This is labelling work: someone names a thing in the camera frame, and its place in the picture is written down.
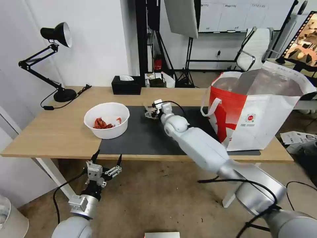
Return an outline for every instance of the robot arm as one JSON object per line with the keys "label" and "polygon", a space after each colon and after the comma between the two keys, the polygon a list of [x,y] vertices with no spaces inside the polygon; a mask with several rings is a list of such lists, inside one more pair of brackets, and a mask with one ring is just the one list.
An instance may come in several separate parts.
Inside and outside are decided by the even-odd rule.
{"label": "robot arm", "polygon": [[86,161],[85,173],[88,174],[86,189],[80,195],[73,195],[68,201],[73,215],[62,221],[55,228],[52,238],[90,238],[92,229],[90,220],[94,219],[97,213],[97,204],[101,199],[101,190],[119,173],[121,173],[122,155],[117,165],[111,169],[103,168],[96,163],[99,151],[94,154],[91,160]]}
{"label": "robot arm", "polygon": [[[260,183],[271,190],[280,201],[286,188],[269,174],[253,164],[241,164],[230,159],[226,149],[203,130],[190,127],[184,117],[174,115],[170,103],[154,102],[162,110],[161,122],[166,134],[178,142],[180,148],[204,170],[216,173],[226,179],[247,179]],[[241,183],[236,198],[252,214],[258,215],[274,203],[273,196],[264,188]],[[316,237],[317,220],[301,212],[273,210],[264,217],[272,237]]]}

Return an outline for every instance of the chair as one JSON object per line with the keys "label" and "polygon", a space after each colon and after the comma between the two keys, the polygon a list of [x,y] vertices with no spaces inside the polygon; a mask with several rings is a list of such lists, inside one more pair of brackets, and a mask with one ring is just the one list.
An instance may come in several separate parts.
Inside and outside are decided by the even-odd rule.
{"label": "chair", "polygon": [[271,28],[253,27],[248,29],[247,36],[242,42],[241,48],[236,56],[237,65],[243,71],[260,69],[263,65],[263,57],[270,50],[273,38],[273,30]]}

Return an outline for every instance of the logo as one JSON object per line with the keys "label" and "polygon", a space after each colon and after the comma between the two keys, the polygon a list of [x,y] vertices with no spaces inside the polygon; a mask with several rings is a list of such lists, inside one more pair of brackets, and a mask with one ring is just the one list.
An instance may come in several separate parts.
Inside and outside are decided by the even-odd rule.
{"label": "logo", "polygon": [[255,120],[255,114],[252,113],[246,116],[245,122],[252,123],[254,122],[254,120]]}

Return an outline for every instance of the trash bin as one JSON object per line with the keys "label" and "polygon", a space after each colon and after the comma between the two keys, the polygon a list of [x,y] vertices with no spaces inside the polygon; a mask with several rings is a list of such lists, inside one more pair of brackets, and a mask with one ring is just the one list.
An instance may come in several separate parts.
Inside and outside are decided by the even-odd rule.
{"label": "trash bin", "polygon": [[29,219],[23,216],[6,197],[0,195],[0,238],[24,238]]}

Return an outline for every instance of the shopping bag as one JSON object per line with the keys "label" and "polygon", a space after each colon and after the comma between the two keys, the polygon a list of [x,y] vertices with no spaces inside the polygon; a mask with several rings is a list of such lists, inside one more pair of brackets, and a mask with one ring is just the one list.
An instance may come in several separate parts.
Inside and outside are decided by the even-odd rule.
{"label": "shopping bag", "polygon": [[261,69],[222,73],[210,87],[208,112],[203,99],[201,113],[227,151],[261,150],[300,97],[315,91],[301,73],[267,61]]}

